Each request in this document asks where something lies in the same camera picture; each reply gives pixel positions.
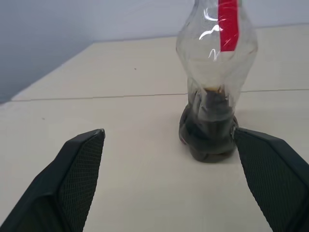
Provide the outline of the clear bottle with yellow cap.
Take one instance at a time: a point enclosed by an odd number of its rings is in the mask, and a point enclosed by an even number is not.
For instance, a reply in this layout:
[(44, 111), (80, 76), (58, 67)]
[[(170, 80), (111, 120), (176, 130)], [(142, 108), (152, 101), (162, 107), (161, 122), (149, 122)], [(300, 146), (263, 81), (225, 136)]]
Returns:
[(199, 162), (220, 162), (236, 145), (235, 108), (258, 51), (242, 0), (195, 0), (176, 40), (187, 75), (179, 139)]

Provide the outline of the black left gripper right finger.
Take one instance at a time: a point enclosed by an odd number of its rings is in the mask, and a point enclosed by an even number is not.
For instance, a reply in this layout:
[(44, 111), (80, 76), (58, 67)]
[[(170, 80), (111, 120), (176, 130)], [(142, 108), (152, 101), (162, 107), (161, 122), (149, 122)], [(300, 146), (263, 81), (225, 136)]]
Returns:
[(247, 185), (273, 232), (309, 232), (309, 164), (284, 140), (235, 128)]

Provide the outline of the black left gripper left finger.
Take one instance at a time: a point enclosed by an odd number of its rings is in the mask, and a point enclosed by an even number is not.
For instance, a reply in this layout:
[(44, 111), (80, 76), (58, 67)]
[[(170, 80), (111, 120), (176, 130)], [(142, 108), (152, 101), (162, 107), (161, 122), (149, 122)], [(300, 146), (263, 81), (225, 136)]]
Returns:
[(104, 129), (65, 142), (31, 182), (0, 232), (83, 232), (97, 187)]

